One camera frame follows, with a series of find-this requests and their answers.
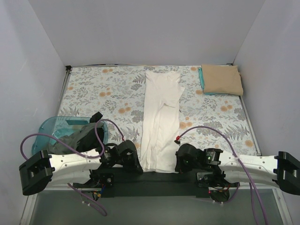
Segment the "white t shirt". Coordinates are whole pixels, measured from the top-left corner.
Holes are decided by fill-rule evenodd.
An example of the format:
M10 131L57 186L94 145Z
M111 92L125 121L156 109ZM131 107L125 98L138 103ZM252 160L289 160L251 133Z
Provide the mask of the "white t shirt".
M144 172L173 173L179 135L180 73L146 72L140 164Z

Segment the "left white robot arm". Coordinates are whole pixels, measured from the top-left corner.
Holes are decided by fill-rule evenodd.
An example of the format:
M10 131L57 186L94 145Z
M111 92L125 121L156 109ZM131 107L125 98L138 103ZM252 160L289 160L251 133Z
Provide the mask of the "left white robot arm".
M19 166L24 196L34 195L46 187L72 184L77 188L111 188L114 173L141 174L135 144L126 140L108 143L81 154L54 155L46 150L33 155Z

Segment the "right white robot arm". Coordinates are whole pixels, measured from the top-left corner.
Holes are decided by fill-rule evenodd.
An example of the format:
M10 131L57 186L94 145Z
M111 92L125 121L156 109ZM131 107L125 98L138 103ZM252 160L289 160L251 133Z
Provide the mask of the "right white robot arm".
M234 156L221 149L197 149L183 144L176 155L175 171L199 170L200 187L225 188L236 183L264 184L278 187L292 195L300 194L300 162L290 153L275 156Z

